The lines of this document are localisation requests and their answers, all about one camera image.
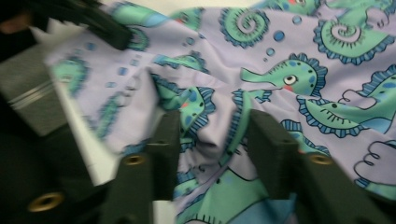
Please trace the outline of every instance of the blue bubble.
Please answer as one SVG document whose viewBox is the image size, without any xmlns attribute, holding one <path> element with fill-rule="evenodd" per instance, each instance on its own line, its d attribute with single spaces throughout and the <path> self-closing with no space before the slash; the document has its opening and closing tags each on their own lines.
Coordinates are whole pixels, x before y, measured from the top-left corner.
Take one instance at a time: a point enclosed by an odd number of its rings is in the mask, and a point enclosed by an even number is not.
<svg viewBox="0 0 396 224">
<path fill-rule="evenodd" d="M 131 66 L 139 66 L 139 61 L 136 59 L 131 60 Z"/>
<path fill-rule="evenodd" d="M 267 55 L 268 56 L 273 56 L 275 54 L 275 50 L 274 49 L 267 49 Z"/>
<path fill-rule="evenodd" d="M 117 83 L 115 82 L 107 82 L 106 87 L 107 88 L 114 88 L 117 86 Z"/>
<path fill-rule="evenodd" d="M 191 37 L 188 37 L 188 38 L 186 39 L 186 42 L 187 42 L 189 45 L 194 45 L 194 44 L 195 44 L 195 40 L 192 39 Z"/>
<path fill-rule="evenodd" d="M 274 33 L 274 40 L 276 42 L 280 42 L 285 38 L 285 33 L 283 33 L 282 31 L 276 31 Z"/>
<path fill-rule="evenodd" d="M 301 19 L 301 17 L 295 16 L 293 17 L 292 21 L 294 24 L 300 24 L 303 20 Z"/>
<path fill-rule="evenodd" d="M 120 76 L 125 76 L 128 73 L 128 68 L 121 67 L 121 68 L 119 68 L 119 72 L 118 73 L 119 73 Z"/>
<path fill-rule="evenodd" d="M 86 48 L 87 50 L 94 51 L 94 50 L 96 50 L 96 45 L 93 44 L 93 43 L 87 43 L 87 44 L 85 45 L 85 48 Z"/>
</svg>

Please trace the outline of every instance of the green seahorse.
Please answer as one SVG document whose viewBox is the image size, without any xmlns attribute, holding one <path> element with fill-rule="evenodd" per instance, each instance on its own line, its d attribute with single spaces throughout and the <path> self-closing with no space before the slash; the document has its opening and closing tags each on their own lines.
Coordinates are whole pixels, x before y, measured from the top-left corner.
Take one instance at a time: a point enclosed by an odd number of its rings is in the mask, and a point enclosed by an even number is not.
<svg viewBox="0 0 396 224">
<path fill-rule="evenodd" d="M 122 25 L 138 25 L 143 27 L 158 26 L 169 18 L 150 8 L 131 2 L 117 3 L 110 12 L 113 20 Z"/>
<path fill-rule="evenodd" d="M 308 59 L 305 54 L 291 54 L 289 58 L 267 73 L 260 75 L 242 68 L 241 79 L 248 82 L 268 82 L 297 94 L 320 97 L 325 86 L 327 68 L 319 66 L 316 59 Z"/>
<path fill-rule="evenodd" d="M 191 87 L 180 89 L 175 83 L 151 75 L 160 95 L 160 105 L 166 110 L 180 110 L 181 137 L 192 137 L 197 140 L 197 132 L 209 122 L 207 117 L 216 110 L 212 103 L 213 89 Z"/>
<path fill-rule="evenodd" d="M 117 3 L 110 11 L 114 21 L 126 25 L 132 32 L 129 49 L 143 51 L 149 46 L 149 38 L 142 29 L 136 26 L 155 27 L 170 20 L 164 15 L 130 2 Z"/>
<path fill-rule="evenodd" d="M 297 96 L 297 102 L 300 104 L 299 111 L 306 117 L 306 122 L 310 126 L 318 127 L 321 133 L 335 134 L 339 138 L 347 135 L 357 136 L 362 130 L 367 128 L 344 119 L 331 110 L 323 108 L 323 105 L 329 103 L 327 100 L 307 100 L 302 96 Z"/>
<path fill-rule="evenodd" d="M 198 31 L 201 27 L 202 13 L 204 9 L 201 7 L 190 8 L 176 12 L 170 18 L 178 21 L 194 31 Z"/>
<path fill-rule="evenodd" d="M 205 194 L 198 196 L 177 215 L 177 223 L 192 220 L 228 223 L 246 208 L 266 197 L 267 192 L 260 179 L 246 181 L 228 169 Z"/>
<path fill-rule="evenodd" d="M 226 8 L 219 19 L 226 41 L 236 47 L 253 47 L 268 32 L 269 19 L 265 13 L 251 8 Z"/>
<path fill-rule="evenodd" d="M 251 109 L 251 93 L 248 91 L 238 90 L 233 92 L 233 102 L 236 110 L 230 124 L 227 139 L 224 147 L 224 153 L 219 160 L 219 165 L 226 164 L 231 156 L 237 150 L 238 145 L 243 140 L 248 128 L 249 112 Z"/>
<path fill-rule="evenodd" d="M 280 124 L 300 143 L 300 150 L 303 153 L 319 152 L 326 156 L 330 156 L 330 151 L 324 146 L 316 146 L 308 138 L 303 135 L 303 127 L 301 123 L 291 119 L 285 119 Z"/>
<path fill-rule="evenodd" d="M 301 15 L 312 15 L 320 7 L 320 0 L 266 0 L 254 8 L 271 8 Z"/>
<path fill-rule="evenodd" d="M 339 117 L 386 133 L 396 114 L 393 101 L 396 99 L 396 64 L 386 71 L 373 73 L 372 81 L 364 84 L 363 90 L 358 91 L 358 94 L 361 98 L 375 99 L 375 103 L 368 108 L 332 102 L 321 107 L 332 111 Z"/>
<path fill-rule="evenodd" d="M 56 63 L 51 67 L 51 70 L 53 75 L 66 83 L 67 90 L 75 97 L 90 71 L 86 63 L 75 56 Z"/>
<path fill-rule="evenodd" d="M 201 58 L 201 55 L 197 51 L 192 51 L 189 55 L 182 55 L 175 58 L 170 58 L 164 55 L 158 55 L 154 58 L 154 63 L 161 66 L 169 65 L 175 69 L 181 65 L 201 71 L 209 74 L 209 71 L 205 68 L 205 60 Z"/>
<path fill-rule="evenodd" d="M 329 59 L 355 65 L 372 60 L 395 41 L 394 36 L 386 33 L 345 25 L 340 21 L 319 21 L 314 32 L 319 52 L 326 53 Z"/>
<path fill-rule="evenodd" d="M 395 11 L 396 3 L 393 2 L 393 0 L 335 0 L 327 2 L 326 5 L 329 8 L 345 10 L 344 14 L 337 18 L 341 23 L 367 28 L 367 10 L 377 8 L 388 16 L 390 12 Z"/>
<path fill-rule="evenodd" d="M 116 117 L 120 111 L 118 98 L 120 93 L 116 93 L 112 97 L 108 98 L 106 103 L 102 105 L 99 110 L 99 120 L 93 127 L 96 136 L 100 139 L 104 139 L 111 131 L 110 126 L 116 120 Z"/>
</svg>

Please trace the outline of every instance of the blue dot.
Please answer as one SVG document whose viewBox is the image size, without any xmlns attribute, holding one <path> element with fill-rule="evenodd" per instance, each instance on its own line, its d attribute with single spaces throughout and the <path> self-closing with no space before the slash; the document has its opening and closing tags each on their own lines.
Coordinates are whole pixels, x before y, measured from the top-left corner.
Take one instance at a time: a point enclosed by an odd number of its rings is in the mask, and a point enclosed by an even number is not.
<svg viewBox="0 0 396 224">
<path fill-rule="evenodd" d="M 185 119 L 185 123 L 187 125 L 189 125 L 191 123 L 191 121 L 192 121 L 192 116 L 187 116 L 186 119 Z"/>
<path fill-rule="evenodd" d="M 119 75 L 120 76 L 125 76 L 128 73 L 128 68 L 121 67 L 119 68 Z"/>
<path fill-rule="evenodd" d="M 282 5 L 283 5 L 283 9 L 284 9 L 285 11 L 287 11 L 287 10 L 289 9 L 289 4 L 284 3 L 284 4 L 282 4 Z"/>
<path fill-rule="evenodd" d="M 106 87 L 107 88 L 114 88 L 117 86 L 117 83 L 115 82 L 107 82 Z"/>
<path fill-rule="evenodd" d="M 299 138 L 299 137 L 300 137 L 300 135 L 299 135 L 298 133 L 293 133 L 291 136 L 292 136 L 293 138 Z"/>
<path fill-rule="evenodd" d="M 383 87 L 384 87 L 384 88 L 395 88 L 395 87 L 396 87 L 396 84 L 389 82 L 389 83 L 385 83 L 385 84 L 383 85 Z"/>
<path fill-rule="evenodd" d="M 87 43 L 87 44 L 85 45 L 85 48 L 86 48 L 87 50 L 94 51 L 94 50 L 96 50 L 96 45 L 93 44 L 93 43 Z"/>
<path fill-rule="evenodd" d="M 309 83 L 314 83 L 315 82 L 315 76 L 312 76 L 309 78 Z"/>
<path fill-rule="evenodd" d="M 294 24 L 297 25 L 297 24 L 300 24 L 302 22 L 302 19 L 299 16 L 295 16 L 295 17 L 293 17 L 292 21 L 293 21 Z"/>
<path fill-rule="evenodd" d="M 275 54 L 274 49 L 267 49 L 267 55 L 268 56 L 273 56 Z"/>
<path fill-rule="evenodd" d="M 188 38 L 186 39 L 186 42 L 187 42 L 187 44 L 189 44 L 189 45 L 194 45 L 194 44 L 195 44 L 195 40 L 192 39 L 191 37 L 188 37 Z"/>
<path fill-rule="evenodd" d="M 274 40 L 276 42 L 280 42 L 285 38 L 285 33 L 283 33 L 282 31 L 276 31 L 274 33 Z"/>
<path fill-rule="evenodd" d="M 196 93 L 195 91 L 193 91 L 193 92 L 191 93 L 189 99 L 190 99 L 191 102 L 196 101 L 196 100 L 197 100 L 197 93 Z"/>
</svg>

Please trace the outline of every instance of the metal grommet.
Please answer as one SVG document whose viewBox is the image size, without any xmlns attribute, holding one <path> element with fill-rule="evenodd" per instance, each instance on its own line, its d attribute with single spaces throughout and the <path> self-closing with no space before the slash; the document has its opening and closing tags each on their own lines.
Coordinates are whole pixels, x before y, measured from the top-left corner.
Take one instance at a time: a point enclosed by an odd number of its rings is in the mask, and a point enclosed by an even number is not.
<svg viewBox="0 0 396 224">
<path fill-rule="evenodd" d="M 127 165 L 138 165 L 145 162 L 145 159 L 141 156 L 130 156 L 125 159 L 125 164 Z"/>
<path fill-rule="evenodd" d="M 34 199 L 28 205 L 29 212 L 44 212 L 55 208 L 64 201 L 64 195 L 61 192 L 46 193 Z"/>
<path fill-rule="evenodd" d="M 332 164 L 332 160 L 326 156 L 322 155 L 312 155 L 309 157 L 309 159 L 319 165 L 330 165 Z"/>
</svg>

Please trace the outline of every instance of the black clamp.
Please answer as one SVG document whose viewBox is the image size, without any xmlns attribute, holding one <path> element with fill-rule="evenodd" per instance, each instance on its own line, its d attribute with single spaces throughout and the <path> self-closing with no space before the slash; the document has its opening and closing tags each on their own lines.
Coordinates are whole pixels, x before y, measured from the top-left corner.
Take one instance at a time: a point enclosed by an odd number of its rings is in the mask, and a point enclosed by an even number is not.
<svg viewBox="0 0 396 224">
<path fill-rule="evenodd" d="M 132 32 L 101 10 L 96 0 L 27 0 L 26 6 L 44 17 L 88 25 L 90 31 L 115 49 L 127 49 L 132 38 Z"/>
<path fill-rule="evenodd" d="M 251 111 L 248 137 L 249 157 L 270 198 L 297 193 L 299 223 L 390 223 L 334 160 L 321 153 L 298 153 L 298 143 L 269 114 Z"/>
</svg>

